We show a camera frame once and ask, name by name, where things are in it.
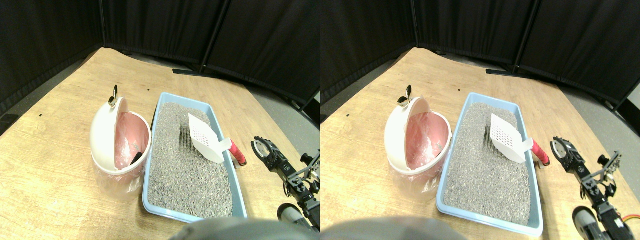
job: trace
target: gray floor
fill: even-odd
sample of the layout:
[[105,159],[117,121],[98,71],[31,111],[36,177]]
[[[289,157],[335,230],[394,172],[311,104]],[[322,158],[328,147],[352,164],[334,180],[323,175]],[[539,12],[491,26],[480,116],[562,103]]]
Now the gray floor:
[[[184,65],[179,65],[169,61],[142,54],[132,54],[129,57],[136,60],[152,63],[160,66],[189,70]],[[58,75],[51,78],[34,92],[30,93],[22,101],[7,111],[7,114],[15,114],[22,116],[33,105],[35,105],[42,97],[47,95],[53,88],[64,81],[68,76],[80,67],[84,60],[80,60],[69,68],[63,70]],[[310,123],[304,116],[300,115],[295,109],[290,107],[282,99],[278,98],[270,91],[261,88],[247,87],[249,92],[260,102],[262,107],[269,113],[273,120],[278,124],[282,132],[287,136],[300,155],[308,153],[314,156],[320,149],[320,130],[314,124]]]
[[[473,66],[503,70],[496,65],[466,56],[447,53],[442,57]],[[327,101],[322,106],[321,112],[327,114],[327,116],[336,112],[356,93],[387,71],[393,62],[395,60],[383,64]],[[623,154],[620,172],[627,180],[636,198],[640,199],[640,174],[638,174],[640,173],[640,137],[623,120],[616,117],[614,113],[611,113],[592,96],[575,88],[560,87],[560,89],[587,122],[609,155],[612,156],[614,151],[620,151]],[[587,161],[597,161],[597,159],[587,159]]]

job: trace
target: red handle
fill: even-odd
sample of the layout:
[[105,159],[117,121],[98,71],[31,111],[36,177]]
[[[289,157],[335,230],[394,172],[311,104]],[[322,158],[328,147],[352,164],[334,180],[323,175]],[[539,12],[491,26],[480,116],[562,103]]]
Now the red handle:
[[229,152],[231,152],[231,154],[238,160],[238,164],[240,164],[240,166],[246,165],[246,159],[244,158],[244,155],[242,155],[242,152],[240,152],[240,149],[236,146],[236,143],[234,143],[234,140],[231,140],[231,149],[229,149]]
[[536,156],[538,156],[538,159],[540,159],[540,162],[542,162],[542,165],[549,166],[550,164],[549,156],[547,156],[545,151],[542,151],[542,148],[538,146],[538,143],[536,143],[536,140],[533,140],[533,148],[531,149],[531,152],[533,152],[533,154],[536,154]]

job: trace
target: gray object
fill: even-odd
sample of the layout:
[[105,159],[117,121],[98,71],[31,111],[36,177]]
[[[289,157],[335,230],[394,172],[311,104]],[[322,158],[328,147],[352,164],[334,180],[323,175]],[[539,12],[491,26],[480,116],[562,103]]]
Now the gray object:
[[312,240],[317,232],[279,221],[248,220],[245,218],[214,218],[186,225],[171,240]]
[[157,114],[148,184],[150,204],[197,216],[232,215],[233,201],[224,165],[206,160],[189,135],[188,113],[210,124],[207,115],[180,104],[162,104]]
[[508,110],[484,103],[469,107],[457,126],[460,129],[449,163],[444,204],[527,225],[531,211],[527,167],[484,145],[492,113],[518,127],[515,115]]
[[429,218],[393,217],[350,221],[320,234],[322,240],[440,240],[465,239],[448,224]]

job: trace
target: pink plastic bag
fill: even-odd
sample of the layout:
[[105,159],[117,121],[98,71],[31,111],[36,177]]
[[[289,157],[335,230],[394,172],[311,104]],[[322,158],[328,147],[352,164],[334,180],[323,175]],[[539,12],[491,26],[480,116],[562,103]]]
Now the pink plastic bag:
[[432,162],[442,152],[449,136],[447,124],[433,113],[409,118],[406,130],[406,161],[411,170]]
[[131,165],[138,152],[144,153],[147,150],[147,125],[132,113],[120,113],[115,141],[115,164],[118,170],[122,170]]

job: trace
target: cable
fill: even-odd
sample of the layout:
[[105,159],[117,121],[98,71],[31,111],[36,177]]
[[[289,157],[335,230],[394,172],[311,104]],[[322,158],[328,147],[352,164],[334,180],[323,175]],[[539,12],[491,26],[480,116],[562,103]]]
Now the cable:
[[628,220],[631,220],[631,219],[634,219],[634,218],[635,219],[640,219],[640,215],[631,214],[629,216],[626,216],[626,217],[622,218],[622,221],[626,223]]

